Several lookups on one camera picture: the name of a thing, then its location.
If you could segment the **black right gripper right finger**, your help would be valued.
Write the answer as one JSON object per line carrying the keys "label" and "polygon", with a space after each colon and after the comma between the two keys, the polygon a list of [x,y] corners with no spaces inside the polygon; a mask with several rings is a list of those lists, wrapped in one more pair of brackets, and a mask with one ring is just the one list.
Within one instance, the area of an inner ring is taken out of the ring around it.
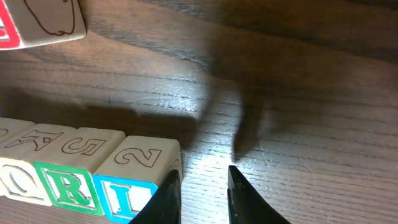
{"label": "black right gripper right finger", "polygon": [[233,165],[228,166],[227,195],[230,224],[290,224]]}

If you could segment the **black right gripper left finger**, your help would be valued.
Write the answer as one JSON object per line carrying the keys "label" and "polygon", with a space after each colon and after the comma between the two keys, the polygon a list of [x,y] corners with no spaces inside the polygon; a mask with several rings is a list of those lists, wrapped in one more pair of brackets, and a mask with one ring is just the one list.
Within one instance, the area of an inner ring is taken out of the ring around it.
{"label": "black right gripper left finger", "polygon": [[129,224],[181,224],[181,209],[180,175],[174,169]]}

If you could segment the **blue letter L block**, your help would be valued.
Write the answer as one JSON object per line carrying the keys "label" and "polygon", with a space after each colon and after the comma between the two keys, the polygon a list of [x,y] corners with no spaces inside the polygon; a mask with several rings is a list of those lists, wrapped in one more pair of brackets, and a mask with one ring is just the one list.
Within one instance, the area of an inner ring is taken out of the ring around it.
{"label": "blue letter L block", "polygon": [[175,139],[128,136],[93,174],[106,218],[129,223],[156,193],[167,174],[182,175],[180,143]]}

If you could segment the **green letter R block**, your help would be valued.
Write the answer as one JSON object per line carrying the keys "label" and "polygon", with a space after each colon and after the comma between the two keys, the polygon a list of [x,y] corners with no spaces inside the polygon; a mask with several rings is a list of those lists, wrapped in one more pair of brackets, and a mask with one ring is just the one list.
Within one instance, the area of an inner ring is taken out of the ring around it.
{"label": "green letter R block", "polygon": [[126,138],[122,131],[78,128],[34,157],[34,168],[52,204],[102,216],[93,174]]}

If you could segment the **yellow letter O block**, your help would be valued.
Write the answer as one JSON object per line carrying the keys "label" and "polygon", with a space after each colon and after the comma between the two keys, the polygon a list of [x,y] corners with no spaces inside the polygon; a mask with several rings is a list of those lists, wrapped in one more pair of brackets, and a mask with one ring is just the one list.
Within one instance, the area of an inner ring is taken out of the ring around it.
{"label": "yellow letter O block", "polygon": [[1,143],[1,183],[7,198],[51,206],[34,162],[76,129],[54,124],[36,124]]}

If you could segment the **yellow letter C block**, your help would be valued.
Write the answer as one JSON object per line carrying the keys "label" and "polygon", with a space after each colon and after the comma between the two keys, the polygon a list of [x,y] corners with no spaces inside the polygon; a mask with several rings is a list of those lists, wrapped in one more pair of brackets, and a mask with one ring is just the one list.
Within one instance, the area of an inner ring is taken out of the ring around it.
{"label": "yellow letter C block", "polygon": [[[31,121],[1,118],[1,143],[34,126]],[[29,189],[24,184],[32,185],[34,179],[15,161],[1,158],[1,195],[13,200],[29,197]]]}

